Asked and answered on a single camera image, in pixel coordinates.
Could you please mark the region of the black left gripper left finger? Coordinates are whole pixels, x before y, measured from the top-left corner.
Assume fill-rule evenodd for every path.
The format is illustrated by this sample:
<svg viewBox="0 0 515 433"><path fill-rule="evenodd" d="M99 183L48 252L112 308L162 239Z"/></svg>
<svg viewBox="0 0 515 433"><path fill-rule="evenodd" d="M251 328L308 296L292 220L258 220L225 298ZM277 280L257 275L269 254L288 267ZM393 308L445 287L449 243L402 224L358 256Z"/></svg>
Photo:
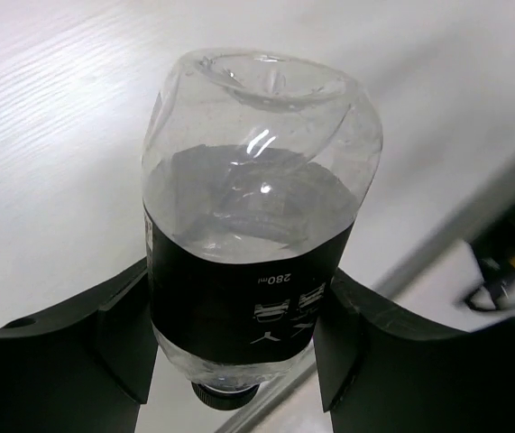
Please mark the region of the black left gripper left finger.
<svg viewBox="0 0 515 433"><path fill-rule="evenodd" d="M133 432L156 355L140 260L0 328L0 432Z"/></svg>

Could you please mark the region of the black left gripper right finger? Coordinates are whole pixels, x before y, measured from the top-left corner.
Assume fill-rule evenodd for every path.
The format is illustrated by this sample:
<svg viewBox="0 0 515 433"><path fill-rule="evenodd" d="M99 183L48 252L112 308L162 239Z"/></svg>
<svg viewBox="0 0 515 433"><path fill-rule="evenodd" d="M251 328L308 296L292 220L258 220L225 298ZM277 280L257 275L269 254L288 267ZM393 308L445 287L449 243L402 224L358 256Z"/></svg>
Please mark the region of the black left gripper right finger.
<svg viewBox="0 0 515 433"><path fill-rule="evenodd" d="M515 318L464 332L339 272L314 347L336 432L515 432Z"/></svg>

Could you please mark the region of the black label clear bottle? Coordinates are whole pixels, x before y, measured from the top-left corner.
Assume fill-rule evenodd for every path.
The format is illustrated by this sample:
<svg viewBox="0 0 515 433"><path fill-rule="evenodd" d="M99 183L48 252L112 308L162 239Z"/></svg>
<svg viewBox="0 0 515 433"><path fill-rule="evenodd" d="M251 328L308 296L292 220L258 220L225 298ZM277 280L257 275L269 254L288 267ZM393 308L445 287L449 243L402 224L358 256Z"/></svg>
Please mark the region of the black label clear bottle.
<svg viewBox="0 0 515 433"><path fill-rule="evenodd" d="M142 156L151 321L208 407L243 407L303 356L382 143L343 71L258 50L177 60Z"/></svg>

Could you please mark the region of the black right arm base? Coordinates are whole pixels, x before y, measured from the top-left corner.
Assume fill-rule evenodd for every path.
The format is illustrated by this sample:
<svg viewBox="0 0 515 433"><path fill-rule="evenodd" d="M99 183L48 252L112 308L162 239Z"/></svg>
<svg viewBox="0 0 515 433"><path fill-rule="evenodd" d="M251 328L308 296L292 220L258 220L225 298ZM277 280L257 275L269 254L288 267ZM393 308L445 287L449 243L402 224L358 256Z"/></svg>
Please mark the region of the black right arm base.
<svg viewBox="0 0 515 433"><path fill-rule="evenodd" d="M515 204L472 243L482 282L460 303L479 313L515 308Z"/></svg>

